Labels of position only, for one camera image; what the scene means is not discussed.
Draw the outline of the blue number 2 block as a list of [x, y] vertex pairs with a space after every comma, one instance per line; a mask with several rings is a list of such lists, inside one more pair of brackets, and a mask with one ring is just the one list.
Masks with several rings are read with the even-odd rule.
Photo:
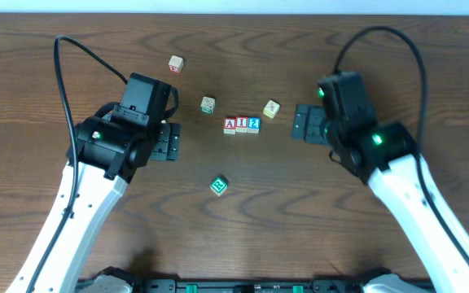
[[259, 117], [248, 118], [248, 133], [259, 133], [261, 129], [261, 119]]

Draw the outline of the red letter A block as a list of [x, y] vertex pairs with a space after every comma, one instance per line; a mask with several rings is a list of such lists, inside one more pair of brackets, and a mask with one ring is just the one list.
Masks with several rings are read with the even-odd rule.
[[225, 118], [223, 125], [224, 134], [236, 134], [236, 119], [235, 118]]

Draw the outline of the red letter I block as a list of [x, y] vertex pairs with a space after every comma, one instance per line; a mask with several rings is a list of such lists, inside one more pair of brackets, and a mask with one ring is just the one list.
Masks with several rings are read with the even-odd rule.
[[237, 116], [235, 119], [235, 131], [237, 133], [246, 133], [248, 131], [248, 118], [246, 116]]

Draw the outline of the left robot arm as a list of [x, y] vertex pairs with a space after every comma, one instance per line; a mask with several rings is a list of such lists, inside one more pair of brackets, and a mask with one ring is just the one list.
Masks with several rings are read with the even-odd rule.
[[110, 116], [77, 125], [78, 158], [63, 170], [55, 202], [9, 292], [74, 292], [95, 239], [137, 168], [178, 157], [181, 126], [136, 127]]

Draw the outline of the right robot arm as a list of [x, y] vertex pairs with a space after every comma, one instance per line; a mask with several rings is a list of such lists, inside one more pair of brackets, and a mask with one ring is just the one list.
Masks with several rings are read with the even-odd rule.
[[340, 165], [368, 186], [395, 217], [438, 292], [469, 292], [469, 235], [399, 122], [358, 114], [352, 129], [315, 105], [296, 107], [292, 137], [328, 145]]

